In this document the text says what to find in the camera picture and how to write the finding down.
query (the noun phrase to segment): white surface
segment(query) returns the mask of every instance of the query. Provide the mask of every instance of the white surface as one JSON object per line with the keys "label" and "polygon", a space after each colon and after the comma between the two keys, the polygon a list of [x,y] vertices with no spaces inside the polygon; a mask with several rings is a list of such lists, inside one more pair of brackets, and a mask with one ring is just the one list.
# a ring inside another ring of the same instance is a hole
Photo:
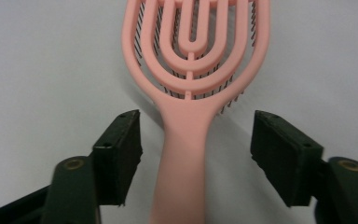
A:
{"label": "white surface", "polygon": [[[144,155],[125,207],[104,223],[146,223],[163,130],[121,54],[126,1],[0,1],[0,206],[46,186],[59,161],[88,155],[118,114],[141,109]],[[272,1],[268,57],[209,134],[208,223],[314,223],[288,209],[251,160],[256,109],[358,160],[358,1]]]}

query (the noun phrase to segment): pink hair brush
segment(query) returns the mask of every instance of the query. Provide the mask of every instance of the pink hair brush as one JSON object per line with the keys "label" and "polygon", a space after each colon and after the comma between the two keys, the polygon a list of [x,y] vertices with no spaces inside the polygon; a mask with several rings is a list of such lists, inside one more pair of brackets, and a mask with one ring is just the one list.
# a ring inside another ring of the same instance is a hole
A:
{"label": "pink hair brush", "polygon": [[[225,57],[232,14],[233,46]],[[243,71],[236,72],[248,38],[254,50]],[[128,0],[124,58],[164,120],[150,223],[205,223],[208,128],[253,80],[268,44],[269,0]]]}

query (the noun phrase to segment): brush head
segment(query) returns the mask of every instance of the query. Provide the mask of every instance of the brush head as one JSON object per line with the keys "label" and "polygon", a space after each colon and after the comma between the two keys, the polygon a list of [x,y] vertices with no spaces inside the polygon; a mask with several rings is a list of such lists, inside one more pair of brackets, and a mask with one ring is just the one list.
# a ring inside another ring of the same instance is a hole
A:
{"label": "brush head", "polygon": [[243,93],[268,43],[269,0],[128,1],[122,32],[131,74],[153,100],[213,98],[220,106]]}

